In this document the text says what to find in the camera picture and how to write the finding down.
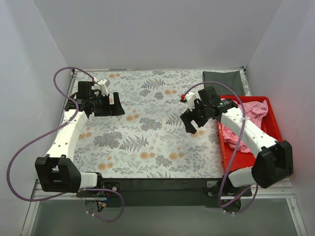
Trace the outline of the pink t shirt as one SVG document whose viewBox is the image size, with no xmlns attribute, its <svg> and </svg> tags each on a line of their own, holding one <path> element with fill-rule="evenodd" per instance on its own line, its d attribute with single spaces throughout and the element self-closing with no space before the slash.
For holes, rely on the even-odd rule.
<svg viewBox="0 0 315 236">
<path fill-rule="evenodd" d="M 238 108 L 229 109 L 222 114 L 221 124 L 223 140 L 231 148 L 235 148 L 239 135 L 241 142 L 238 150 L 241 152 L 251 152 L 254 156 L 261 151 L 264 140 L 269 140 L 268 135 L 261 130 L 262 119 L 268 113 L 267 102 L 247 102 L 238 105 Z"/>
</svg>

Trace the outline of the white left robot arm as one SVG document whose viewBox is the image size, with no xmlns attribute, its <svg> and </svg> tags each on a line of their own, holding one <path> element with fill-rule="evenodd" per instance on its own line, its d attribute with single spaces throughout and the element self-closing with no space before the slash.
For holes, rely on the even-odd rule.
<svg viewBox="0 0 315 236">
<path fill-rule="evenodd" d="M 76 193 L 87 188 L 95 197 L 104 193 L 101 174 L 80 172 L 73 163 L 74 151 L 83 127 L 90 115 L 95 117 L 122 116 L 119 94 L 110 98 L 109 80 L 99 82 L 80 81 L 78 91 L 67 101 L 63 123 L 44 157 L 35 161 L 35 169 L 45 192 Z"/>
</svg>

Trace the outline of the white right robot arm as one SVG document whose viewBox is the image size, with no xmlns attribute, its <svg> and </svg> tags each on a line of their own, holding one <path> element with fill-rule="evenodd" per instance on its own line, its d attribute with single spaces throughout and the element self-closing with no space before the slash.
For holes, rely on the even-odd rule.
<svg viewBox="0 0 315 236">
<path fill-rule="evenodd" d="M 291 144 L 266 134 L 243 115 L 236 102 L 220 98 L 213 86 L 199 90 L 198 94 L 186 92 L 182 94 L 181 102 L 188 105 L 180 116 L 186 132 L 196 133 L 193 121 L 198 127 L 203 127 L 209 119 L 216 119 L 241 137 L 255 157 L 253 166 L 228 173 L 228 180 L 222 186 L 227 195 L 232 196 L 241 187 L 253 184 L 268 188 L 293 174 Z"/>
</svg>

